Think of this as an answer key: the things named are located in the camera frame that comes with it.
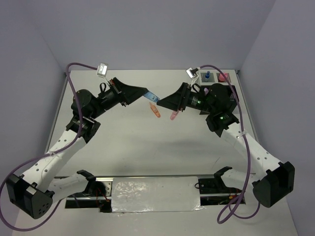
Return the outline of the blue highlighter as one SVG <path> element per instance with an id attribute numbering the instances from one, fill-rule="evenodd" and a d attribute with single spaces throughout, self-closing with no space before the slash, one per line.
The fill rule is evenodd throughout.
<path id="1" fill-rule="evenodd" d="M 154 103 L 157 103 L 160 100 L 160 98 L 156 96 L 154 93 L 152 93 L 151 91 L 148 91 L 143 96 Z"/>

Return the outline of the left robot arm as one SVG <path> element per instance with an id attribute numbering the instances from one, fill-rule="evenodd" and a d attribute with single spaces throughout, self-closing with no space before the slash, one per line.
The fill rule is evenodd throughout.
<path id="1" fill-rule="evenodd" d="M 96 177 L 85 170 L 55 179 L 64 165 L 96 134 L 96 118 L 117 104 L 127 106 L 148 92 L 147 88 L 130 86 L 117 78 L 109 85 L 101 83 L 100 93 L 76 92 L 71 109 L 73 117 L 57 142 L 29 169 L 6 180 L 10 201 L 33 219 L 42 217 L 51 205 L 75 193 L 91 196 L 96 191 Z"/>

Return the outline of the orange highlighter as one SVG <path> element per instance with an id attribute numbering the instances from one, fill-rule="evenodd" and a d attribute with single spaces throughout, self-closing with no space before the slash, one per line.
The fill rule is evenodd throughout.
<path id="1" fill-rule="evenodd" d="M 151 108 L 152 112 L 155 114 L 155 116 L 157 118 L 160 118 L 161 115 L 160 115 L 160 112 L 158 111 L 157 107 L 151 102 L 149 104 L 150 104 L 150 108 Z"/>

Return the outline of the pink highlighter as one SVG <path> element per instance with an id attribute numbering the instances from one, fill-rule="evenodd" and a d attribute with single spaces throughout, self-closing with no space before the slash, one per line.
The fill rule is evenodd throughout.
<path id="1" fill-rule="evenodd" d="M 170 119 L 171 120 L 174 120 L 176 118 L 176 116 L 178 115 L 179 111 L 173 111 L 171 116 L 170 116 Z"/>

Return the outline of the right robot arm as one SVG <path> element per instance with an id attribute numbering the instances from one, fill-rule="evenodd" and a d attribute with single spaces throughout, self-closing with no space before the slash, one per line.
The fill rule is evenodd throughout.
<path id="1" fill-rule="evenodd" d="M 233 114 L 237 106 L 237 96 L 232 88 L 214 83 L 205 92 L 202 88 L 196 90 L 196 86 L 182 83 L 176 92 L 158 101 L 157 105 L 175 112 L 189 107 L 207 113 L 206 123 L 209 130 L 250 161 L 258 178 L 252 181 L 253 194 L 264 207 L 272 207 L 292 192 L 294 166 L 271 155 L 244 130 L 240 119 Z"/>

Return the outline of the blue cap clear bottle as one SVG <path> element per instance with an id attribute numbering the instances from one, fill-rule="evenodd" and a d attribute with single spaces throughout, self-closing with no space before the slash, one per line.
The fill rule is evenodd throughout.
<path id="1" fill-rule="evenodd" d="M 203 82 L 205 83 L 208 83 L 210 82 L 210 75 L 211 75 L 211 72 L 210 71 L 207 71 L 203 77 Z"/>

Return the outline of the pink cap glue bottle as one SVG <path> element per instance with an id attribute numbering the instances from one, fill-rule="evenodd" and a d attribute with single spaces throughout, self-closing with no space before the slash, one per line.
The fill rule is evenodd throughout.
<path id="1" fill-rule="evenodd" d="M 225 73 L 219 73 L 218 81 L 221 83 L 225 83 L 226 82 L 226 74 Z"/>

